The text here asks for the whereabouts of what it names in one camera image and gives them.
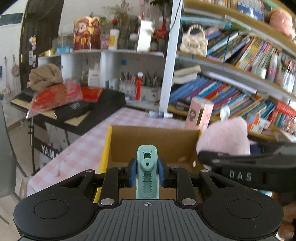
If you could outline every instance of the floor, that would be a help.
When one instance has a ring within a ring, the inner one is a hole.
[[[31,176],[33,168],[28,131],[28,123],[25,123],[24,125],[10,130],[9,136],[19,164],[27,176]],[[38,126],[35,127],[35,136],[40,140],[47,141],[47,132]],[[35,150],[35,163],[36,168],[39,168],[39,152],[37,150]],[[23,197],[26,193],[25,184],[28,182],[29,178],[24,179],[23,182],[22,179],[23,175],[17,169],[17,184],[15,191],[21,197]],[[11,196],[0,199],[0,215],[9,222],[9,225],[7,225],[5,222],[0,220],[0,241],[16,241],[20,238],[12,219],[13,210],[16,204],[17,201]]]

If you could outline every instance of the metal screw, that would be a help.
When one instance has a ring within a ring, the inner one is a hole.
[[[104,206],[110,206],[114,203],[115,203],[115,201],[112,198],[104,198],[101,200],[101,204]]]
[[[192,206],[196,203],[196,201],[192,198],[184,198],[181,203],[186,206]]]

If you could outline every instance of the gray chair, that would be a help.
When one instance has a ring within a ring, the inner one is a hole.
[[[0,102],[0,198],[12,195],[18,202],[21,200],[15,193],[17,167],[26,177],[13,151],[6,128],[3,106]],[[9,224],[1,215],[0,219]]]

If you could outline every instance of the pink stuffed toy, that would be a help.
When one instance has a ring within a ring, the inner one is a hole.
[[[291,15],[283,9],[275,9],[270,12],[269,25],[287,35],[290,39],[295,38],[295,28]]]

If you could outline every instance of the wall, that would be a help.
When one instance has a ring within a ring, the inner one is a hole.
[[[28,0],[18,0],[9,9],[7,9],[3,14],[11,13],[24,13]],[[7,79],[9,85],[13,91],[17,94],[20,91],[20,78],[17,77],[15,83],[13,84],[13,77],[11,75],[12,68],[12,55],[15,55],[15,60],[17,65],[19,65],[19,54],[20,54],[20,34],[21,34],[21,24],[11,24],[0,26],[0,66],[2,66],[2,79],[0,79],[0,91],[5,89],[6,77],[5,77],[5,65],[4,57],[7,58]],[[20,111],[11,107],[9,103],[3,103],[4,113],[6,116],[6,124],[10,126],[11,124],[20,120],[23,115]]]
[[[133,7],[132,15],[141,15],[139,0],[127,0]],[[94,16],[109,17],[109,13],[103,7],[108,5],[113,7],[116,4],[121,5],[121,0],[97,1],[97,0],[64,0],[64,7],[61,16],[59,34],[73,32],[74,20],[77,18],[89,16],[92,12]],[[145,4],[145,10],[148,11],[148,4]],[[161,16],[157,7],[151,7],[151,18],[158,22]]]

